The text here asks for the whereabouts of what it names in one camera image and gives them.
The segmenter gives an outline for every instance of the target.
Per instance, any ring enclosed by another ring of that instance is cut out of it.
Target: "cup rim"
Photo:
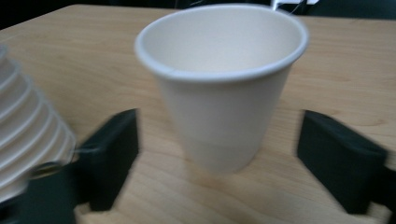
[[[217,9],[231,9],[231,8],[243,8],[243,9],[255,9],[261,10],[265,13],[271,13],[278,17],[283,18],[286,21],[292,23],[298,30],[298,33],[301,36],[301,42],[298,47],[288,56],[273,62],[264,64],[262,66],[257,66],[249,69],[243,70],[235,70],[235,71],[227,71],[227,72],[192,72],[186,70],[178,70],[173,67],[170,67],[164,63],[160,63],[154,58],[152,58],[149,53],[143,47],[143,39],[146,34],[152,29],[154,26],[159,23],[168,21],[173,19],[174,17],[183,16],[185,14],[189,14],[192,12],[198,11],[207,11],[207,10],[217,10]],[[306,26],[302,21],[300,21],[297,17],[287,14],[283,11],[273,11],[269,7],[265,7],[262,5],[255,4],[218,4],[218,5],[210,5],[203,7],[194,7],[189,9],[180,10],[176,13],[172,13],[166,15],[158,20],[150,23],[146,26],[137,36],[134,42],[134,50],[137,58],[140,62],[145,65],[151,72],[154,73],[155,76],[162,77],[170,80],[178,80],[185,82],[231,82],[231,81],[240,81],[240,80],[248,80],[257,77],[265,77],[270,76],[276,71],[281,70],[282,68],[291,65],[294,63],[305,51],[309,42],[309,32]]]

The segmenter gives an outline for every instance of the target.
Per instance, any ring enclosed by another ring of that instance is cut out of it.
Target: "stacked cup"
[[[34,166],[70,162],[75,145],[73,133],[0,45],[0,202],[21,194]]]

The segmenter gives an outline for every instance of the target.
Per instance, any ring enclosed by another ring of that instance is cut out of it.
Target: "wooden table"
[[[295,157],[301,115],[333,116],[396,157],[396,21],[302,18],[310,47],[294,65],[254,161],[234,175],[186,159],[153,77],[134,55],[136,35],[166,9],[71,6],[0,31],[78,141],[109,116],[140,108],[141,154],[114,209],[80,223],[383,223],[345,214]]]

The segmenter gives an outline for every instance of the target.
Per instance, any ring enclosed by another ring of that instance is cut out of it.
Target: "table surface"
[[[396,149],[396,21],[302,18],[310,46],[293,66],[262,150],[233,175],[211,175],[180,147],[136,35],[168,9],[71,6],[0,31],[22,65],[84,140],[111,115],[140,108],[141,154],[110,212],[80,223],[383,223],[347,215],[295,156],[303,110],[324,113]]]

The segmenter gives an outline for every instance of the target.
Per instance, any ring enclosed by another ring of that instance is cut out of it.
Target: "white paper cup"
[[[135,41],[157,78],[182,145],[215,173],[246,166],[262,138],[290,67],[308,43],[290,15],[256,5],[179,11]]]

